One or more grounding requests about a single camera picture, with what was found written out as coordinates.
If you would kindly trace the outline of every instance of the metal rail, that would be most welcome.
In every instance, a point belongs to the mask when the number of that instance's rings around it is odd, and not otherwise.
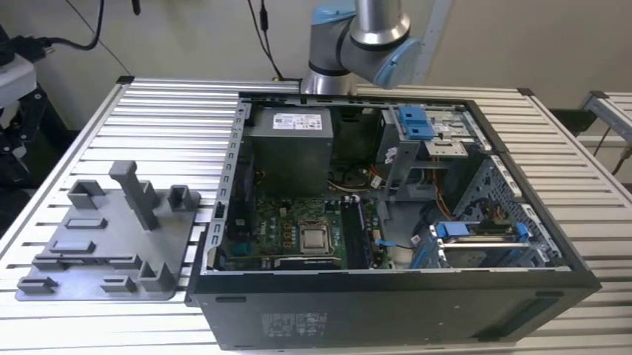
[[[119,159],[138,161],[140,177],[152,179],[157,189],[182,183],[204,195],[180,280],[184,289],[196,242],[213,211],[237,93],[297,90],[288,83],[141,78],[117,86],[0,240],[0,350],[221,353],[200,309],[184,304],[184,291],[165,302],[18,302],[14,291],[67,213],[66,190],[79,178],[115,187],[109,167]],[[359,91],[361,95],[476,100],[605,289],[518,344],[332,349],[328,354],[592,354],[595,348],[609,355],[631,354],[632,198],[538,99],[515,89],[384,91],[360,86]]]
[[[595,112],[629,144],[632,144],[632,93],[594,91],[583,108]]]

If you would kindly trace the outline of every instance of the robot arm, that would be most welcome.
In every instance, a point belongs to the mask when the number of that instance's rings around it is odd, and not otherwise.
[[[423,50],[409,32],[400,0],[356,0],[315,8],[301,91],[353,95],[355,74],[385,89],[405,83]]]

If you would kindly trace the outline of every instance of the green circuit board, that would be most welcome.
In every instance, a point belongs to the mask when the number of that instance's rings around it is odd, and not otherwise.
[[[268,269],[272,261],[280,257],[336,257],[341,259],[341,269],[347,269],[347,245],[340,206],[340,200],[258,198],[253,220],[254,238],[248,245],[229,242],[228,269]],[[364,204],[364,216],[369,236],[373,236],[373,230],[380,230],[373,201]],[[329,253],[301,254],[303,223],[315,223],[328,227]]]

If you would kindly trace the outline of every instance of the connector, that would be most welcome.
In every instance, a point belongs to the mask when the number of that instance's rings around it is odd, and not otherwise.
[[[379,246],[397,246],[397,244],[395,244],[393,242],[388,242],[384,239],[377,239],[376,240],[376,245],[379,245]]]
[[[46,38],[25,37],[19,35],[11,39],[14,51],[31,63],[38,62],[51,53],[51,42]]]
[[[622,152],[622,159],[626,160],[632,155],[632,145],[629,145]]]

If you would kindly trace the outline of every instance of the label sticker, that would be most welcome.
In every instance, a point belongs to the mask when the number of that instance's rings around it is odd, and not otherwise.
[[[264,313],[261,320],[266,337],[321,337],[328,313]]]
[[[419,246],[419,244],[423,242],[423,238],[416,234],[416,235],[412,237],[411,241],[413,242],[413,245],[415,245],[415,246]]]
[[[273,129],[321,131],[324,122],[320,115],[316,114],[278,113],[274,115]]]
[[[383,178],[376,175],[376,177],[372,180],[372,187],[377,189],[381,184],[383,184]]]

